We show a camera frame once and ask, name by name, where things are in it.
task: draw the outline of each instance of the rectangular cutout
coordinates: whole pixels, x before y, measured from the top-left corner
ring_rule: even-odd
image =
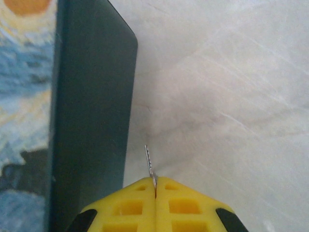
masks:
[[[173,214],[201,214],[198,202],[191,199],[170,200],[169,212]]]
[[[137,232],[137,224],[104,225],[103,232]]]
[[[141,215],[143,211],[143,202],[136,200],[127,200],[119,203],[113,215],[124,216],[124,215]]]
[[[205,222],[201,221],[173,221],[173,232],[207,232]]]

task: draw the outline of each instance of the yellow plastic housing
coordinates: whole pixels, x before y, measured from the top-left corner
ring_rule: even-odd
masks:
[[[97,215],[88,232],[226,232],[216,209],[233,210],[172,179],[141,179],[85,207]]]

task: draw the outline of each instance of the black rubber grip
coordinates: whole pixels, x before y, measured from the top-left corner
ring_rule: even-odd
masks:
[[[95,209],[89,209],[78,214],[67,228],[66,232],[87,232],[97,213]]]
[[[227,232],[248,232],[236,214],[222,208],[216,209],[216,212]]]

